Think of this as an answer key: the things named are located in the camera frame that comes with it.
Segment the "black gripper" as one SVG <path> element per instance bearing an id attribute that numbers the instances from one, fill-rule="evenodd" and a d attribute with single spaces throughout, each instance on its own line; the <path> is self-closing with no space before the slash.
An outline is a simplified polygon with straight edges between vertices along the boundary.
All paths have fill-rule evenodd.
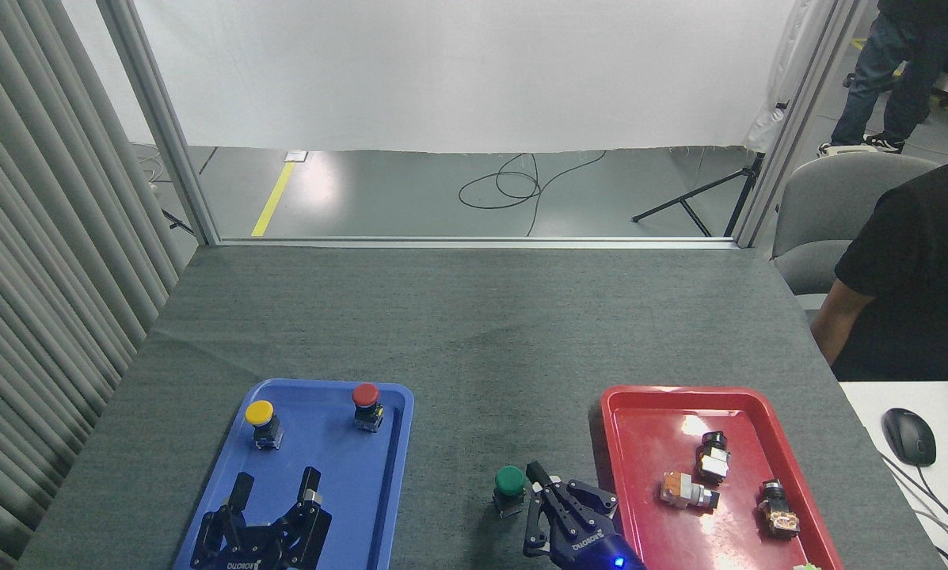
<path id="1" fill-rule="evenodd" d="M 647 569 L 618 532 L 616 494 L 578 480 L 562 482 L 539 462 L 527 464 L 524 554 L 550 554 L 560 569 Z M 552 516 L 557 522 L 550 522 Z M 577 533 L 571 538 L 565 533 Z"/>
<path id="2" fill-rule="evenodd" d="M 332 515 L 322 508 L 318 494 L 321 473 L 313 466 L 303 470 L 295 503 L 276 528 L 243 528 L 255 477 L 236 476 L 227 501 L 206 512 L 192 544 L 191 566 L 211 569 L 315 568 L 331 527 Z"/>

